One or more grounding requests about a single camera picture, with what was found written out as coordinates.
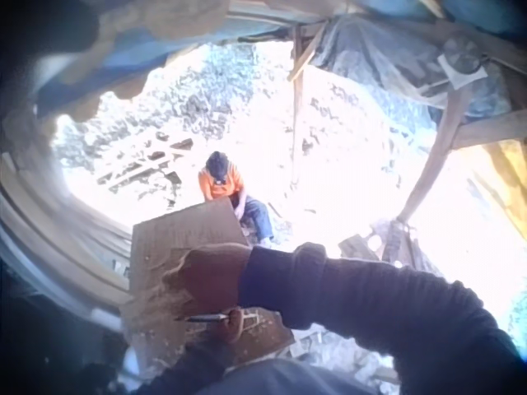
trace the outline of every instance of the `ground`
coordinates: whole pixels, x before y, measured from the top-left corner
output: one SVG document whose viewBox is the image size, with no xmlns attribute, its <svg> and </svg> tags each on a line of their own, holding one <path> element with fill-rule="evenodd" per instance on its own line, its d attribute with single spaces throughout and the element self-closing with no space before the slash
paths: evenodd
<svg viewBox="0 0 527 395">
<path fill-rule="evenodd" d="M 367 234 L 373 221 L 397 214 L 431 142 L 400 132 L 358 84 L 308 67 L 308 133 L 293 192 L 290 54 L 290 43 L 205 45 L 153 71 L 134 99 L 109 92 L 93 119 L 74 123 L 61 117 L 54 150 L 70 188 L 132 225 L 202 202 L 197 173 L 212 151 L 224 151 L 250 194 L 269 205 L 276 248 L 293 250 L 309 240 L 339 256 L 339 241 Z M 161 168 L 110 190 L 97 183 L 116 162 L 129 163 L 144 145 L 165 136 L 194 141 L 188 155 L 170 164 L 177 179 Z M 412 225 L 446 278 L 473 287 L 527 351 L 527 325 L 521 322 L 527 316 L 525 241 L 471 177 L 463 155 L 452 155 Z"/>
</svg>

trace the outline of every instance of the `navy sweater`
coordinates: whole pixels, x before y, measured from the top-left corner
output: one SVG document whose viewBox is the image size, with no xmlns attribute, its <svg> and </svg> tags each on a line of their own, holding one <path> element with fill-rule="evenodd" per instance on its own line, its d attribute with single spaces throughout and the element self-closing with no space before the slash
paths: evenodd
<svg viewBox="0 0 527 395">
<path fill-rule="evenodd" d="M 328 259 L 322 246 L 305 244 L 295 253 L 255 248 L 239 292 L 242 307 L 278 311 L 289 328 L 319 323 L 392 355 L 402 393 L 527 393 L 527 369 L 511 339 L 458 281 L 385 263 Z M 196 393 L 218 381 L 231 362 L 219 344 L 191 346 L 139 393 Z"/>
</svg>

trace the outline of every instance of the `man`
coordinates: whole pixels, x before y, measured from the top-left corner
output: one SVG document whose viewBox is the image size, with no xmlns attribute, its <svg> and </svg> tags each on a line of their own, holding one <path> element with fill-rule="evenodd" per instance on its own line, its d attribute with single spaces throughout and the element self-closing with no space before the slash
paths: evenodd
<svg viewBox="0 0 527 395">
<path fill-rule="evenodd" d="M 218 266 L 222 274 L 218 276 Z M 527 368 L 511 339 L 483 303 L 458 281 L 385 263 L 328 259 L 305 244 L 284 253 L 239 244 L 192 250 L 179 274 L 194 301 L 187 314 L 234 306 L 278 311 L 289 328 L 320 323 L 357 343 L 394 357 L 401 393 L 525 394 Z M 340 373 L 293 360 L 266 360 L 223 376 L 232 360 L 226 343 L 195 345 L 141 395 L 364 394 Z"/>
<path fill-rule="evenodd" d="M 227 155 L 215 151 L 209 156 L 205 168 L 199 172 L 199 187 L 205 201 L 228 196 L 239 221 L 251 219 L 260 245 L 269 246 L 273 228 L 266 206 L 247 195 L 244 180 Z"/>
</svg>

